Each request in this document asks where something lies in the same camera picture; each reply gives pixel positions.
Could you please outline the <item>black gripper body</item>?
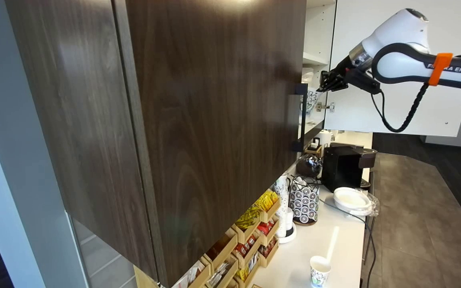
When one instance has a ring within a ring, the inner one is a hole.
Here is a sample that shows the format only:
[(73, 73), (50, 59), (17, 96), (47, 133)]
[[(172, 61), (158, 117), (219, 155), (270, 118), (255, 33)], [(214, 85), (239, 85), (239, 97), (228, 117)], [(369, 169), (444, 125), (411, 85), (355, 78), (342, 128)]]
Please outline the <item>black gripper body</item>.
[(375, 94), (379, 91), (379, 83), (371, 78), (364, 70), (355, 67), (348, 56), (345, 56), (331, 70), (319, 72), (318, 91), (321, 93), (345, 89), (350, 85), (369, 94)]

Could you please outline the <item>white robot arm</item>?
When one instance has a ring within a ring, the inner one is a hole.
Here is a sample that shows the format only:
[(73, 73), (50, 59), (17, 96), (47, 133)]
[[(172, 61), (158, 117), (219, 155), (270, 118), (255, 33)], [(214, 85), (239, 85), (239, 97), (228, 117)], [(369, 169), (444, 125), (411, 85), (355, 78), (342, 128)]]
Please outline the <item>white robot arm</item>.
[[(377, 104), (375, 94), (385, 99), (382, 83), (419, 81), (420, 88), (398, 128), (385, 117), (385, 104)], [(356, 43), (339, 64), (319, 72), (318, 93), (339, 91), (348, 86), (363, 89), (372, 99), (372, 107), (390, 133), (401, 133), (411, 123), (428, 86), (461, 89), (461, 54), (428, 51), (427, 17), (403, 8), (380, 22), (366, 38)]]

